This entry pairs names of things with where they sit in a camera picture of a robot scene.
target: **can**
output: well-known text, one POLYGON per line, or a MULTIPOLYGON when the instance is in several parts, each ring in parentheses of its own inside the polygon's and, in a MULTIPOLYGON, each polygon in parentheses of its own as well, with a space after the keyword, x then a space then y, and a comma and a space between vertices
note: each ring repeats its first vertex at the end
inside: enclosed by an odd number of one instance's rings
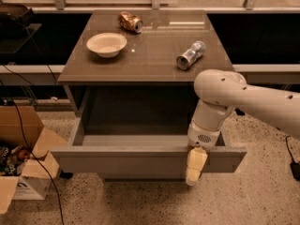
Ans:
POLYGON ((118 23, 128 31, 141 33, 143 29, 143 21, 136 15, 122 11, 118 15, 118 23))
POLYGON ((189 69, 202 56, 205 50, 206 46, 204 42, 194 42, 189 49, 177 57, 177 66, 183 70, 189 69))

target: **overturned can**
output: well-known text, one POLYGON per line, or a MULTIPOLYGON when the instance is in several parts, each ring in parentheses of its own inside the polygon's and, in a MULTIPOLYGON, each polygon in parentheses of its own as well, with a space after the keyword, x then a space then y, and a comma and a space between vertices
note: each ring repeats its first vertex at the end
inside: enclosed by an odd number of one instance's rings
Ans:
POLYGON ((177 66, 183 70, 189 69, 196 60, 202 56, 206 50, 205 43, 202 41, 194 42, 189 49, 177 57, 177 66))
POLYGON ((126 11, 119 13, 118 23, 123 28, 135 33, 141 33, 143 29, 142 20, 138 16, 132 15, 126 11))

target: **concrete floor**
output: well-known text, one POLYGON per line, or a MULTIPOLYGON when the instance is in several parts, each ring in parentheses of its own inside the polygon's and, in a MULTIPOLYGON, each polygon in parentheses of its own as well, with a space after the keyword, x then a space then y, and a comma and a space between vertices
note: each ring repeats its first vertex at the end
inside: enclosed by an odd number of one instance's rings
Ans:
MULTIPOLYGON (((68 138, 73 112, 39 112, 45 126, 68 138)), ((232 146, 247 155, 235 173, 204 173, 181 182, 105 182, 96 173, 55 179, 65 224, 300 224, 300 182, 293 179, 285 135, 249 116, 225 122, 232 146)), ((295 158, 300 142, 290 139, 295 158)), ((61 224, 53 185, 44 201, 13 201, 1 225, 61 224)))

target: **bowl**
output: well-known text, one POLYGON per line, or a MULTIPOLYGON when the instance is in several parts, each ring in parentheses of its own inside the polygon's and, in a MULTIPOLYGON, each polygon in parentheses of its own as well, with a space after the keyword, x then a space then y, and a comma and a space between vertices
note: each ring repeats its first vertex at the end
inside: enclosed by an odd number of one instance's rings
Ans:
POLYGON ((114 57, 127 43, 128 41, 122 35, 103 33, 89 38, 86 47, 101 57, 114 57))

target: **robotic arm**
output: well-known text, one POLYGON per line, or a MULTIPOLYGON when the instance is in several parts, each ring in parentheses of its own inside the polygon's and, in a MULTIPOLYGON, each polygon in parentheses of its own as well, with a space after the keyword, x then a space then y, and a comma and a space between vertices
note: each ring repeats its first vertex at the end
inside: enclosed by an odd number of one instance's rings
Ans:
POLYGON ((205 149, 216 144, 224 120, 234 109, 300 140, 299 93, 248 85, 239 73, 214 69, 201 72, 194 89, 200 100, 187 132, 188 144, 196 147, 187 160, 187 183, 191 186, 206 161, 205 149))

